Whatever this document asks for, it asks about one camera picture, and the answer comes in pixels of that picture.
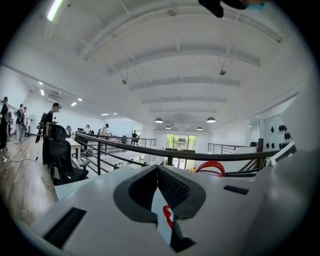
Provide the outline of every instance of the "curved ceiling beam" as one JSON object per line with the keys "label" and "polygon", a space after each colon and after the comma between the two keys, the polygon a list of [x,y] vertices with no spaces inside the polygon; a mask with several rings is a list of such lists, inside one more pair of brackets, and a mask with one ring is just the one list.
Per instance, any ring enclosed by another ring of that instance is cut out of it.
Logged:
{"label": "curved ceiling beam", "polygon": [[158,86],[169,86],[169,85],[183,85],[183,84],[209,84],[213,85],[215,83],[215,79],[218,79],[216,84],[217,85],[224,85],[224,86],[232,86],[235,88],[240,87],[240,81],[228,79],[228,78],[215,78],[215,77],[175,77],[175,78],[166,78],[166,79],[159,79],[153,80],[152,83],[149,81],[136,83],[130,86],[130,90],[139,90],[145,89],[150,87],[158,87]]}
{"label": "curved ceiling beam", "polygon": [[[89,61],[97,52],[106,47],[110,41],[114,40],[115,37],[121,37],[126,33],[136,29],[140,26],[145,26],[148,23],[160,21],[163,19],[172,19],[173,17],[192,17],[201,16],[205,18],[214,19],[214,22],[224,22],[225,20],[235,21],[237,18],[237,12],[235,10],[224,10],[223,18],[216,18],[211,12],[206,10],[199,4],[194,5],[181,5],[176,6],[174,11],[171,7],[158,8],[152,11],[147,11],[139,16],[128,18],[127,15],[118,18],[117,20],[110,22],[105,28],[96,33],[94,36],[86,42],[86,46],[80,51],[79,57],[85,61]],[[248,16],[240,15],[238,22],[241,26],[247,27],[256,31],[257,33],[266,36],[274,42],[280,43],[282,38],[280,33],[273,31],[264,24],[250,19]]]}
{"label": "curved ceiling beam", "polygon": [[150,113],[211,113],[211,114],[217,114],[218,111],[217,110],[212,110],[212,109],[208,109],[208,108],[203,108],[203,109],[187,109],[187,108],[183,108],[183,109],[164,109],[164,108],[158,108],[158,109],[150,109],[149,110]]}
{"label": "curved ceiling beam", "polygon": [[[236,49],[231,49],[229,51],[229,56],[234,56],[235,60],[242,61],[251,65],[254,65],[256,67],[260,67],[260,58],[252,55],[245,54],[238,50],[236,54],[234,54]],[[172,49],[162,49],[160,51],[150,52],[146,55],[142,56],[136,56],[135,61],[130,61],[130,67],[134,67],[140,64],[144,64],[147,62],[164,59],[164,58],[171,58],[171,57],[177,57],[177,56],[225,56],[227,53],[227,49],[225,48],[205,48],[205,47],[199,47],[199,48],[187,48],[182,49],[180,51],[177,51],[175,48]],[[117,63],[115,65],[112,65],[107,68],[109,76],[112,76],[116,74],[116,70],[118,72],[124,71],[128,68],[128,61],[124,60],[120,63]]]}
{"label": "curved ceiling beam", "polygon": [[227,103],[226,98],[222,97],[205,97],[205,96],[177,96],[177,97],[158,97],[158,98],[145,98],[142,104],[153,103],[168,103],[168,102],[212,102],[212,103]]}

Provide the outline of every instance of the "white shirt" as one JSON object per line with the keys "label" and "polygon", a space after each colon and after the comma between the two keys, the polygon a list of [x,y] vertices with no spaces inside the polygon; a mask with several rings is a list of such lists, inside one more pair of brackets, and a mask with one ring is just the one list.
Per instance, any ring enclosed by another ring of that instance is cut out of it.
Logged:
{"label": "white shirt", "polygon": [[107,136],[107,128],[105,126],[101,128],[100,135]]}
{"label": "white shirt", "polygon": [[24,114],[24,125],[26,126],[27,125],[27,118],[28,118],[28,112],[25,112],[23,111],[23,114]]}

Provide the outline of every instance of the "floor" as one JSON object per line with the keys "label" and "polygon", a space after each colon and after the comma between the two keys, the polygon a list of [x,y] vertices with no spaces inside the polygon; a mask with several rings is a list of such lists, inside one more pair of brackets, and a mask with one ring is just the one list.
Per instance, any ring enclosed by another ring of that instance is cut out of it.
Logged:
{"label": "floor", "polygon": [[[42,164],[42,141],[35,144],[36,136],[30,136],[14,144],[15,135],[10,139],[8,152],[0,152],[0,195],[11,216],[30,225],[58,198],[47,166]],[[2,156],[10,162],[3,163]]]}

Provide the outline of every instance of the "desk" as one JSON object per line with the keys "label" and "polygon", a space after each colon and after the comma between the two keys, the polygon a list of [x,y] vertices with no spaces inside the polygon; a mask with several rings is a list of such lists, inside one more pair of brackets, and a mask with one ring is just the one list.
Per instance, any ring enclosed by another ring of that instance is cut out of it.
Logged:
{"label": "desk", "polygon": [[78,162],[78,167],[79,167],[80,163],[81,163],[81,160],[80,160],[80,157],[81,157],[81,145],[78,142],[76,142],[75,140],[73,140],[72,138],[66,138],[65,140],[70,143],[70,146],[71,146],[72,149],[77,150],[77,154],[78,154],[77,162]]}

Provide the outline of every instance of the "red object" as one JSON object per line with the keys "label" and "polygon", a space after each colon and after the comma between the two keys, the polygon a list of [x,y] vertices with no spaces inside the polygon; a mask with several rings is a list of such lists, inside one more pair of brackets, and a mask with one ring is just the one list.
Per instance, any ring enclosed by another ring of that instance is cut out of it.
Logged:
{"label": "red object", "polygon": [[163,207],[163,214],[164,214],[164,217],[166,219],[166,222],[168,223],[168,225],[170,226],[170,228],[172,229],[174,227],[174,223],[172,222],[172,220],[170,219],[171,217],[171,212],[168,211],[168,209],[170,208],[169,205],[165,205]]}
{"label": "red object", "polygon": [[[214,170],[202,170],[202,169],[207,168],[207,167],[216,167],[216,168],[218,168],[220,170],[221,173],[219,173],[217,171],[214,171]],[[221,163],[219,163],[217,161],[214,161],[214,160],[201,164],[199,166],[199,168],[195,171],[195,173],[198,173],[198,172],[215,173],[215,174],[218,174],[218,177],[225,177],[226,176],[226,172],[225,172],[224,166]]]}

